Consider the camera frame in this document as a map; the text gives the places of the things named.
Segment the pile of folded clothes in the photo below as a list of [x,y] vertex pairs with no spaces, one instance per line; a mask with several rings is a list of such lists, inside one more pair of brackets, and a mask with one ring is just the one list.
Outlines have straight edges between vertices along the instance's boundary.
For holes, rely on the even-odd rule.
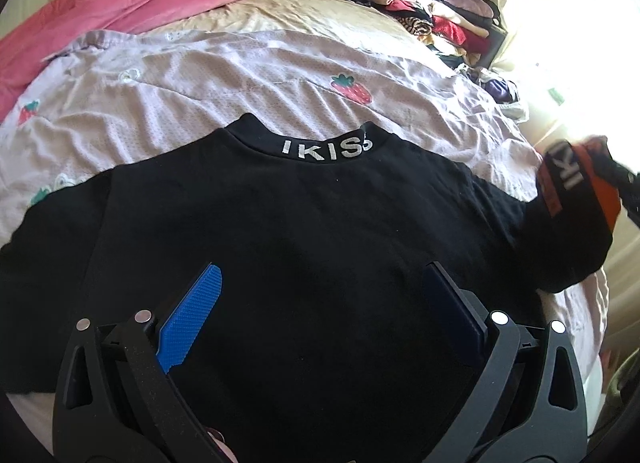
[[506,41],[491,0],[367,0],[456,68],[488,67]]

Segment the black long-sleeve shirt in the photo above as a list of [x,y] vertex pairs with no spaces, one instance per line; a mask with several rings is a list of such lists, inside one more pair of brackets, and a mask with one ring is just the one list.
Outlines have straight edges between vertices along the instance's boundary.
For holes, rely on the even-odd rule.
[[1,384],[50,393],[81,318],[222,291],[171,375],[243,462],[417,462],[473,372],[433,329],[439,263],[514,320],[598,271],[620,211],[581,146],[522,202],[373,124],[325,142],[246,114],[32,206],[1,249]]

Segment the pink strawberry bed sheet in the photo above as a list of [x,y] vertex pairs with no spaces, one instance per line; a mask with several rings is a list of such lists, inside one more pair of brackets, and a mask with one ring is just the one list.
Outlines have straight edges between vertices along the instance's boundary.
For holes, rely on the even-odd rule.
[[[421,63],[295,32],[134,36],[98,30],[60,51],[1,127],[1,249],[47,195],[175,151],[242,116],[325,142],[373,124],[469,168],[522,202],[541,156],[477,85]],[[540,292],[539,325],[580,335],[567,291]]]

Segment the pink quilt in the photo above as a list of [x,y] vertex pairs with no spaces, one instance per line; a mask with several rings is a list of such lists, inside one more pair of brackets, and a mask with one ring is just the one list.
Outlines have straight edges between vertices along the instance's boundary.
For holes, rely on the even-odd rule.
[[93,30],[141,34],[238,0],[52,0],[1,39],[1,117],[53,53]]

